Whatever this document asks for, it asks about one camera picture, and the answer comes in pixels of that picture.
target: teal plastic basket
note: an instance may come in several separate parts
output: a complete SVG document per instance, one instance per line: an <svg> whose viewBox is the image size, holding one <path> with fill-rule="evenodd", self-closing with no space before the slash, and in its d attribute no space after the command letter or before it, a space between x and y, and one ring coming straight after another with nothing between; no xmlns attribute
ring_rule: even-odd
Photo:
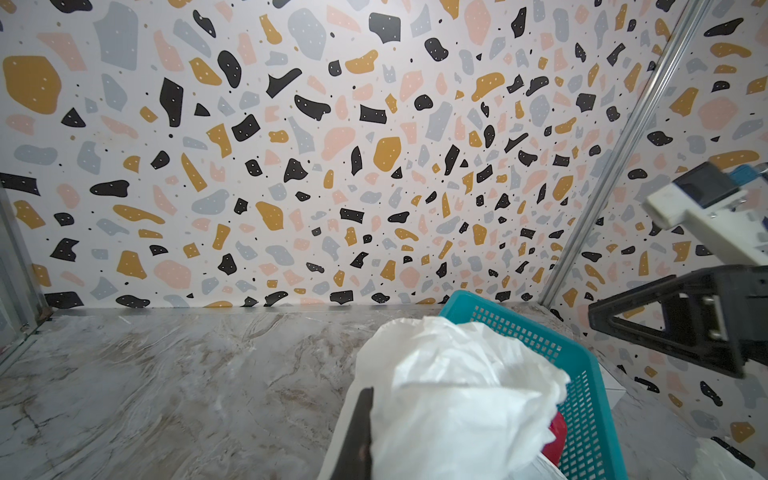
<svg viewBox="0 0 768 480"><path fill-rule="evenodd" d="M440 312L453 323L482 322L513 336L571 377L559 407L568 426L560 471L569 480L627 480L598 361L587 349L523 315L474 293L458 291Z"/></svg>

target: white robot part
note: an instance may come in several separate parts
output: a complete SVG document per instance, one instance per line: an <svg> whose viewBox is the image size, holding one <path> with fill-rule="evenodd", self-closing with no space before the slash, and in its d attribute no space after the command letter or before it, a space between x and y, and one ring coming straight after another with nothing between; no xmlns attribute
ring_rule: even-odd
<svg viewBox="0 0 768 480"><path fill-rule="evenodd" d="M746 191L702 208L675 183L649 195L643 208L659 227L683 225L723 263L768 265L768 233L748 210L735 210L746 202Z"/></svg>

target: black metal bracket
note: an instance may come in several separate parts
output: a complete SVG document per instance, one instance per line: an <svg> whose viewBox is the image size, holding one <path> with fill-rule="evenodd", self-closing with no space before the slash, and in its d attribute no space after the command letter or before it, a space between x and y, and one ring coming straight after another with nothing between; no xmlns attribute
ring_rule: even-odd
<svg viewBox="0 0 768 480"><path fill-rule="evenodd" d="M330 480L370 480L373 387L360 390Z"/></svg>
<svg viewBox="0 0 768 480"><path fill-rule="evenodd" d="M619 318L661 304L664 330ZM768 266L723 265L666 276L589 306L592 329L741 378L768 365Z"/></svg>

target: white cloth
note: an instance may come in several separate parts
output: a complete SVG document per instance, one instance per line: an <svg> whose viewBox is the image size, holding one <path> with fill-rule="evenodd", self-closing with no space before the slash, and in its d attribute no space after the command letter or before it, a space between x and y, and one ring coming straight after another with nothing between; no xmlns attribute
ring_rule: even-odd
<svg viewBox="0 0 768 480"><path fill-rule="evenodd" d="M357 354L319 478L333 473L358 394L369 386L373 480L564 478L539 452L554 440L548 427L569 381L482 323L393 320Z"/></svg>
<svg viewBox="0 0 768 480"><path fill-rule="evenodd" d="M714 440L697 440L696 465L690 471L692 480L765 480Z"/></svg>

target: terrazzo wallpaper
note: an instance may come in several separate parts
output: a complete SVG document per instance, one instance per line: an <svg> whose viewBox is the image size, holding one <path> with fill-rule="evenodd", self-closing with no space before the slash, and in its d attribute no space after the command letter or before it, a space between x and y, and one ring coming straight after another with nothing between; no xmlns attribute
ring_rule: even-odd
<svg viewBox="0 0 768 480"><path fill-rule="evenodd" d="M588 305L670 274L719 265L683 227L659 231L642 210L644 198L703 161L731 171L766 161L768 7L765 2L713 3L655 119L589 235L553 305L573 331L621 365L697 430L768 477L768 368L749 362L732 379L589 328ZM745 186L768 228L768 184ZM628 316L663 326L658 304Z"/></svg>
<svg viewBox="0 0 768 480"><path fill-rule="evenodd" d="M0 2L52 306L529 300L675 0Z"/></svg>

